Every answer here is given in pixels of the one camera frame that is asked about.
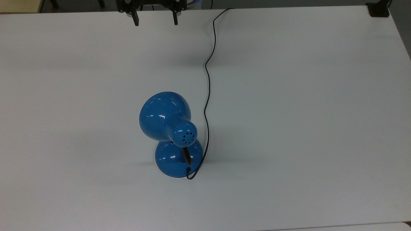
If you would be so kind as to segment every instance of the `lamp base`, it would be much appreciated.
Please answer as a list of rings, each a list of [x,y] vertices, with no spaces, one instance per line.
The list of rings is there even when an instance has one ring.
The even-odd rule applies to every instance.
[[[203,149],[198,140],[188,147],[192,162],[190,166],[181,155],[181,150],[182,148],[176,146],[171,141],[158,143],[155,150],[155,161],[158,168],[164,174],[181,178],[186,176],[188,167],[191,168],[189,174],[192,174],[199,167],[201,159],[203,158]]]

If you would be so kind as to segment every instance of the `white table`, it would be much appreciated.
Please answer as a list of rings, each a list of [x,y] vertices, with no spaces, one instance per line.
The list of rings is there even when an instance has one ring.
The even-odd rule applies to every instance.
[[[0,15],[0,229],[251,231],[411,220],[411,62],[365,6],[230,10],[196,178],[139,128],[161,91],[204,145],[221,10]]]

